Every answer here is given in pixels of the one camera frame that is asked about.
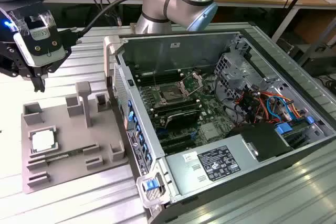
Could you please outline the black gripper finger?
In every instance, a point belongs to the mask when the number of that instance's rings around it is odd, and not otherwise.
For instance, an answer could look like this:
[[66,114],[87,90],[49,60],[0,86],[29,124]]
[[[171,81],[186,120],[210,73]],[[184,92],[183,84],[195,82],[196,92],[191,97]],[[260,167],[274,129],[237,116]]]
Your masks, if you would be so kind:
[[35,92],[45,91],[45,78],[49,73],[54,73],[71,55],[71,50],[65,51],[65,57],[42,67],[33,67],[33,85]]
[[39,77],[16,49],[1,49],[1,73],[9,77],[27,77],[33,83],[34,91],[39,91]]

